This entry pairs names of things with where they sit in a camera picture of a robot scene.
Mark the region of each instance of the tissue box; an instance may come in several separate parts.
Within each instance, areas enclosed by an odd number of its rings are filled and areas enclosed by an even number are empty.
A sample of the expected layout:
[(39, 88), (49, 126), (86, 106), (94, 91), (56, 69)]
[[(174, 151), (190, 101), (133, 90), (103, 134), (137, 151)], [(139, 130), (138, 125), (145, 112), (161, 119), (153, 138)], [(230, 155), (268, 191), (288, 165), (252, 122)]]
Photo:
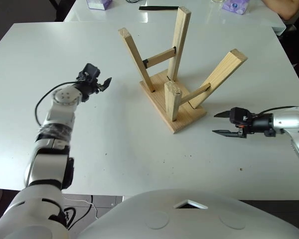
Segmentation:
[(249, 0), (226, 0), (223, 4), (223, 9), (238, 14), (244, 14)]
[(112, 0), (86, 0), (90, 9), (106, 10)]

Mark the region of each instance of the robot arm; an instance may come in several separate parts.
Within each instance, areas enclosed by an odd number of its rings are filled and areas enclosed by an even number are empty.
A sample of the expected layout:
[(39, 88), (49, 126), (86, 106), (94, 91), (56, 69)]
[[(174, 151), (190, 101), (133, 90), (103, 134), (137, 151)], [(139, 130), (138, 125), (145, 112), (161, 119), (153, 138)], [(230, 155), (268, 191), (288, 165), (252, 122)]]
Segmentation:
[(69, 157), (74, 112), (93, 93), (108, 88), (111, 78), (98, 84), (100, 71), (87, 64), (73, 85), (53, 93), (52, 107), (39, 129), (25, 189), (13, 199), (0, 219), (0, 239), (69, 238), (63, 213), (62, 189), (73, 179)]
[(259, 132), (264, 133), (266, 137), (275, 137), (276, 133), (286, 133), (291, 137), (291, 146), (299, 157), (299, 107), (288, 107), (273, 114), (265, 114), (265, 112), (253, 114), (246, 109), (237, 107), (230, 111), (221, 112), (215, 117), (229, 118), (230, 122), (238, 128), (238, 132), (213, 131), (223, 136), (240, 138), (247, 138), (248, 134)]

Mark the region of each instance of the upside-down wooden stool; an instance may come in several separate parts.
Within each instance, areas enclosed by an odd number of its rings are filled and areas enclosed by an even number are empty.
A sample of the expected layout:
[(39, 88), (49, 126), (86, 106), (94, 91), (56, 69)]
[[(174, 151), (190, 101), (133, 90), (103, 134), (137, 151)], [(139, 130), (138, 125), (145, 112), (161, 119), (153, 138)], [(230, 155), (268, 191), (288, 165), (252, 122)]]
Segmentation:
[[(142, 88), (173, 133), (206, 115), (206, 111), (200, 104), (247, 60), (247, 57), (237, 49), (231, 50), (200, 88), (190, 93), (177, 80), (190, 15), (188, 9), (179, 7), (172, 47), (145, 60), (141, 59), (133, 38), (126, 28), (119, 30), (142, 76), (143, 80), (140, 82)], [(151, 77), (148, 75), (147, 68), (167, 59), (170, 59), (167, 70)]]

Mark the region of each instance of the tabletop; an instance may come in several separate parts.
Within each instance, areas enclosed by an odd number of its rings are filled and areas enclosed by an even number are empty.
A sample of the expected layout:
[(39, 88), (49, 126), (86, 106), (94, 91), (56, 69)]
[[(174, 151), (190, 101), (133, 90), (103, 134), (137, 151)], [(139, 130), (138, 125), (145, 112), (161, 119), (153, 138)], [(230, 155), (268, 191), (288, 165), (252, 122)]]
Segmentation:
[(76, 0), (64, 21), (175, 22), (176, 11), (140, 11), (140, 5), (185, 6), (192, 11), (191, 22), (194, 23), (270, 26), (277, 35), (286, 29), (281, 18), (261, 0), (251, 0), (244, 15), (223, 10), (222, 3), (211, 0), (141, 0), (137, 3), (113, 0), (105, 11), (89, 9), (86, 0)]
[[(103, 93), (78, 106), (66, 193), (135, 195), (164, 188), (205, 190), (244, 200), (299, 199), (299, 159), (287, 135), (227, 138), (216, 113), (299, 106), (299, 80), (270, 27), (229, 29), (190, 24), (178, 78), (193, 91), (228, 51), (249, 59), (209, 97), (207, 115), (172, 134), (143, 93), (141, 77), (118, 33), (126, 27), (145, 59), (171, 47), (167, 24), (65, 22), (14, 24), (0, 42), (0, 188), (23, 188), (34, 149), (34, 106), (53, 86), (72, 81), (86, 63), (99, 67)], [(163, 62), (149, 74), (166, 69)], [(39, 107), (42, 121), (51, 99)]]

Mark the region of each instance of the wire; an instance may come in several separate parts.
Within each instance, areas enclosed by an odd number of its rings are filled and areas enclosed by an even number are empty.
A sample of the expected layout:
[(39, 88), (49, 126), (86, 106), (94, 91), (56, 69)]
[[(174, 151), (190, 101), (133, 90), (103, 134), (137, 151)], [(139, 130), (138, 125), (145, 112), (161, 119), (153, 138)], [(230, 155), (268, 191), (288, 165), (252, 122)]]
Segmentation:
[(39, 107), (39, 105), (40, 105), (41, 102), (44, 100), (44, 98), (45, 98), (47, 95), (49, 95), (52, 91), (54, 91), (56, 88), (59, 88), (60, 86), (64, 86), (64, 85), (68, 85), (68, 84), (75, 84), (75, 83), (78, 83), (78, 82), (77, 82), (77, 81), (64, 82), (64, 83), (62, 83), (62, 84), (59, 84), (59, 85), (53, 87), (51, 90), (49, 90), (47, 93), (45, 93), (44, 96), (42, 96), (42, 98), (38, 101), (38, 103), (36, 104), (35, 109), (34, 109), (35, 121), (37, 122), (37, 124), (38, 124), (39, 126), (41, 126), (41, 123), (40, 123), (40, 121), (39, 121), (39, 119), (38, 119), (38, 113), (37, 113), (37, 111), (38, 111), (38, 107)]
[(66, 227), (69, 228), (69, 226), (71, 225), (71, 223), (73, 222), (74, 218), (75, 218), (75, 215), (76, 215), (76, 209), (73, 208), (73, 207), (69, 207), (69, 208), (66, 208), (64, 209), (64, 212), (67, 212), (69, 210), (72, 210), (73, 211), (73, 214), (72, 214), (72, 217), (71, 219), (69, 220), (69, 222), (66, 224)]
[(136, 2), (138, 2), (138, 1), (140, 1), (140, 0), (126, 0), (128, 3), (136, 3)]
[(85, 203), (87, 203), (87, 204), (90, 204), (90, 206), (89, 206), (89, 209), (88, 209), (88, 211), (82, 216), (82, 217), (80, 217), (78, 220), (76, 220), (69, 228), (68, 228), (68, 230), (70, 230), (78, 221), (80, 221), (81, 219), (83, 219), (90, 211), (91, 211), (91, 208), (93, 207), (94, 208), (94, 210), (95, 210), (95, 212), (96, 212), (96, 214), (95, 214), (95, 219), (98, 219), (98, 217), (97, 217), (97, 215), (98, 215), (98, 210), (96, 209), (96, 207), (94, 206), (94, 204), (93, 204), (93, 195), (91, 195), (91, 202), (87, 202), (87, 201), (85, 201), (85, 200), (74, 200), (74, 199), (69, 199), (69, 198), (66, 198), (66, 197), (64, 197), (65, 199), (67, 199), (67, 200), (71, 200), (71, 201), (76, 201), (76, 202), (85, 202)]
[(265, 110), (265, 111), (261, 111), (258, 114), (258, 116), (261, 116), (263, 113), (266, 113), (268, 111), (274, 111), (274, 110), (279, 110), (279, 109), (287, 109), (287, 108), (293, 108), (293, 107), (296, 107), (296, 106), (281, 106), (281, 107), (271, 108), (271, 109), (268, 109), (268, 110)]

